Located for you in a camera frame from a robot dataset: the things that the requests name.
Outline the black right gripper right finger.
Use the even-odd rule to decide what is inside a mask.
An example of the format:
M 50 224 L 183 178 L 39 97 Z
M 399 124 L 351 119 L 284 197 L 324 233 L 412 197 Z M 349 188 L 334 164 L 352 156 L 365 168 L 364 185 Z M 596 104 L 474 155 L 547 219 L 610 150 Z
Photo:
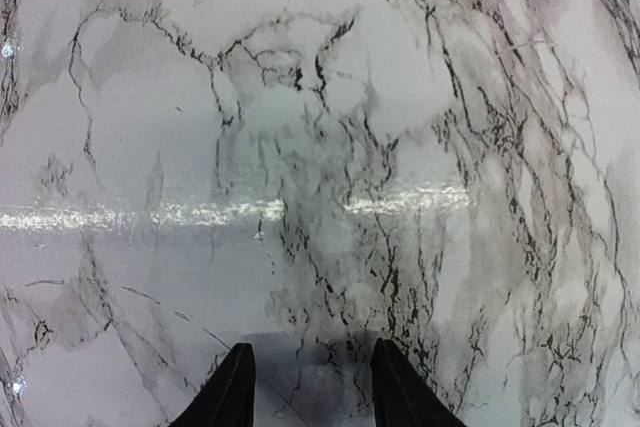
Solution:
M 370 365 L 377 426 L 465 427 L 427 386 L 394 341 L 377 339 Z

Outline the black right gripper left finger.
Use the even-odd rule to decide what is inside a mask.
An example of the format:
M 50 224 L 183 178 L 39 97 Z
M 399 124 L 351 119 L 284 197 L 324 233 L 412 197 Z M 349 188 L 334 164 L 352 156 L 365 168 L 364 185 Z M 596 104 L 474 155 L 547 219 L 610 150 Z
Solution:
M 256 364 L 250 343 L 237 343 L 170 427 L 252 427 Z

